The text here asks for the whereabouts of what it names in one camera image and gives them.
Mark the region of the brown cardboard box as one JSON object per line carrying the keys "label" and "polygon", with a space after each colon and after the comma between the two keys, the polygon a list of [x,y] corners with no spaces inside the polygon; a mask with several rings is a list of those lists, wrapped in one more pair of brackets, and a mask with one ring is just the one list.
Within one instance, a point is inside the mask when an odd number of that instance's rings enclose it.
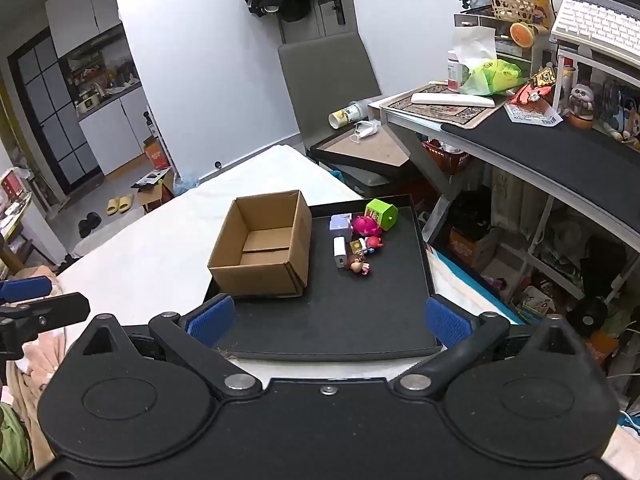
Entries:
{"label": "brown cardboard box", "polygon": [[208,260],[233,297],[298,297],[308,284],[311,212],[299,191],[239,197]]}

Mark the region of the brown hair doll figure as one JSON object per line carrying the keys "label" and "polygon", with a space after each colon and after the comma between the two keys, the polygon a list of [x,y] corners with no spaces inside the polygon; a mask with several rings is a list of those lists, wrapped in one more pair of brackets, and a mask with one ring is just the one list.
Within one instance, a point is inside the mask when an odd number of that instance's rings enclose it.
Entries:
{"label": "brown hair doll figure", "polygon": [[363,255],[350,255],[348,257],[347,267],[355,274],[366,276],[370,271],[370,263],[367,262]]}

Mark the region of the red hair doll figure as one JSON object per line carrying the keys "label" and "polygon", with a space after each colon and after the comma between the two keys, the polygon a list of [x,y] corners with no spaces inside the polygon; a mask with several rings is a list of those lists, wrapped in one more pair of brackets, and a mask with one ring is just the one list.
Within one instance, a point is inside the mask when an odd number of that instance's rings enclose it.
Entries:
{"label": "red hair doll figure", "polygon": [[364,239],[362,252],[366,255],[370,255],[383,247],[384,243],[378,236],[368,236]]}

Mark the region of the yellow clear small toy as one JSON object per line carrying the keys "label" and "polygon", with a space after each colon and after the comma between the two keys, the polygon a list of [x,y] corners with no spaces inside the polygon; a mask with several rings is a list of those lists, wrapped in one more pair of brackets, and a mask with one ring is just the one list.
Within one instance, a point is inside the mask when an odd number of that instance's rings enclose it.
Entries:
{"label": "yellow clear small toy", "polygon": [[363,238],[352,240],[349,243],[349,247],[354,255],[364,255],[368,250],[367,243]]}

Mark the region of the green cube toy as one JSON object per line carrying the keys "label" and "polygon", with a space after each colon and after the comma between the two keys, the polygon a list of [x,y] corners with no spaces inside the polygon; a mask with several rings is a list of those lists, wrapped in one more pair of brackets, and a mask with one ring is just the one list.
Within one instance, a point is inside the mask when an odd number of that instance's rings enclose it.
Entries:
{"label": "green cube toy", "polygon": [[374,198],[367,203],[364,215],[374,220],[383,231],[389,231],[397,222],[398,209],[393,204]]}

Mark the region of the pink bear figure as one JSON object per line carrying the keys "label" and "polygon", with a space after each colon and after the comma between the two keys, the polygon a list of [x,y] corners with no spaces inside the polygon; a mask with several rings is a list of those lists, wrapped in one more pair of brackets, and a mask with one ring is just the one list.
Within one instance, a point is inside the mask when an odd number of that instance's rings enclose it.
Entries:
{"label": "pink bear figure", "polygon": [[352,232],[358,237],[380,236],[383,229],[375,219],[368,216],[357,216],[352,219]]}

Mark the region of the white plug charger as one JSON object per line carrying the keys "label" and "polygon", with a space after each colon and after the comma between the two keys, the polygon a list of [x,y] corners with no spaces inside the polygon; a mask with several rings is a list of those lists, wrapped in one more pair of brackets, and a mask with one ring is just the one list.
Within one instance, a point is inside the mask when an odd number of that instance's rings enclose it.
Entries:
{"label": "white plug charger", "polygon": [[333,239],[333,257],[336,266],[344,269],[348,263],[346,240],[344,236],[336,236]]}

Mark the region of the lavender block toy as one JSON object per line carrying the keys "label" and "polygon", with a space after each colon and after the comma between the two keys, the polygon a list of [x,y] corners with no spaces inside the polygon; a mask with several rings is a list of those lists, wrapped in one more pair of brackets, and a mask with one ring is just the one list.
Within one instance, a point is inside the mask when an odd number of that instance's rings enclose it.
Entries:
{"label": "lavender block toy", "polygon": [[329,231],[332,237],[344,237],[345,240],[352,239],[352,215],[332,214],[329,222]]}

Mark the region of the black tray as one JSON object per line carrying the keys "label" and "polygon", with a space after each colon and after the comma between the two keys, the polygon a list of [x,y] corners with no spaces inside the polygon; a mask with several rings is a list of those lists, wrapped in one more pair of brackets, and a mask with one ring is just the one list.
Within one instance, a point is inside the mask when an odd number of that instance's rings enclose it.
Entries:
{"label": "black tray", "polygon": [[439,352],[425,322],[434,290],[425,243],[408,195],[368,275],[337,269],[331,214],[360,214],[364,200],[311,207],[309,283],[302,296],[235,300],[233,324],[214,346],[242,359],[303,362],[422,358]]}

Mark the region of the cardboard box on floor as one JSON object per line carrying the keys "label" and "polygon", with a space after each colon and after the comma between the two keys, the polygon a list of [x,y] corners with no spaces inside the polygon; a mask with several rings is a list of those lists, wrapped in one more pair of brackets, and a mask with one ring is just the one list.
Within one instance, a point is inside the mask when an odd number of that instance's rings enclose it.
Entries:
{"label": "cardboard box on floor", "polygon": [[146,214],[175,197],[174,172],[167,168],[157,174],[158,177],[153,183],[148,182],[137,190],[137,199]]}

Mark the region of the orange laundry basket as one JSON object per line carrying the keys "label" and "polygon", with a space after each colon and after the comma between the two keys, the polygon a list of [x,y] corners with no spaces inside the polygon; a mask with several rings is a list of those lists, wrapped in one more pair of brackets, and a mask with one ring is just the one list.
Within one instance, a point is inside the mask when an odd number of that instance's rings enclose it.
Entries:
{"label": "orange laundry basket", "polygon": [[472,160],[472,156],[468,153],[462,152],[457,148],[450,148],[450,146],[440,143],[435,139],[430,139],[422,142],[422,146],[425,148],[431,158],[434,159],[436,165],[444,174],[453,176],[458,174],[467,166]]}

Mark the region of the patterned desk mat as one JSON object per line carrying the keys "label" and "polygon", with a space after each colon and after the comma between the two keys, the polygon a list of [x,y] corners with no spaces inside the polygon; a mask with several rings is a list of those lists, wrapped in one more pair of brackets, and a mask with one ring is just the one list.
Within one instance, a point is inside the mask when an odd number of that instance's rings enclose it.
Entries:
{"label": "patterned desk mat", "polygon": [[471,130],[498,112],[506,96],[470,96],[451,91],[442,82],[430,82],[386,100],[382,107],[413,118]]}

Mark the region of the stack of paper cups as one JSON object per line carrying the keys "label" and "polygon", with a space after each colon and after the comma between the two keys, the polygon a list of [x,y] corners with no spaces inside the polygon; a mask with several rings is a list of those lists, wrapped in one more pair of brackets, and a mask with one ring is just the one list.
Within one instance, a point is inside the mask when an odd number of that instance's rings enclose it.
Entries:
{"label": "stack of paper cups", "polygon": [[357,122],[363,122],[371,118],[369,110],[369,100],[352,101],[346,107],[329,114],[329,125],[338,130]]}

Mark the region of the green plastic bag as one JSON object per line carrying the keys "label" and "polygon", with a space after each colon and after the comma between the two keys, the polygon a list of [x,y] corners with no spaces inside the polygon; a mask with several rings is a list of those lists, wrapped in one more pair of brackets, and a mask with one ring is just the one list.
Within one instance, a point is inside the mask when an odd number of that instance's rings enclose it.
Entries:
{"label": "green plastic bag", "polygon": [[521,86],[525,79],[517,65],[495,58],[471,70],[460,91],[471,96],[493,96]]}

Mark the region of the grey chair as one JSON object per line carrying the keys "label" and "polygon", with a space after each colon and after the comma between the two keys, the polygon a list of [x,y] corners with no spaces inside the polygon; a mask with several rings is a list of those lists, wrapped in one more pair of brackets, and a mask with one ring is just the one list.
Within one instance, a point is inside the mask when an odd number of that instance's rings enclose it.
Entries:
{"label": "grey chair", "polygon": [[390,135],[381,130],[362,154],[362,142],[349,140],[351,125],[332,128],[329,114],[351,102],[381,97],[366,48],[356,32],[284,44],[278,50],[282,72],[306,154],[342,174],[345,183],[367,197],[412,194],[416,168]]}

